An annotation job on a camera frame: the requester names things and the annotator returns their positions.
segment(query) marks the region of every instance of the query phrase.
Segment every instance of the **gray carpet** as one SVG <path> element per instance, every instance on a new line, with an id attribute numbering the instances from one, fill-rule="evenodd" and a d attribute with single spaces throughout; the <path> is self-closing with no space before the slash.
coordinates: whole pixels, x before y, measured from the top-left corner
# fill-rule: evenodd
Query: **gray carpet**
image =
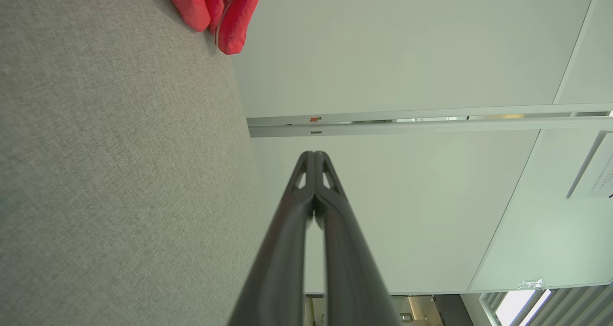
<path id="1" fill-rule="evenodd" d="M 223 325 L 263 235 L 230 59 L 170 0 L 0 18 L 0 325 Z"/>

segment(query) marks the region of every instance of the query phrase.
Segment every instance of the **red fabric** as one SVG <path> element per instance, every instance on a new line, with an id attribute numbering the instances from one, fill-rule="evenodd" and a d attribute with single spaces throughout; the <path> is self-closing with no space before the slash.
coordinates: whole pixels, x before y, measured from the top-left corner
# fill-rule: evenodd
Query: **red fabric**
<path id="1" fill-rule="evenodd" d="M 197 32 L 206 28 L 225 54 L 239 53 L 258 0 L 172 0 L 184 22 Z"/>

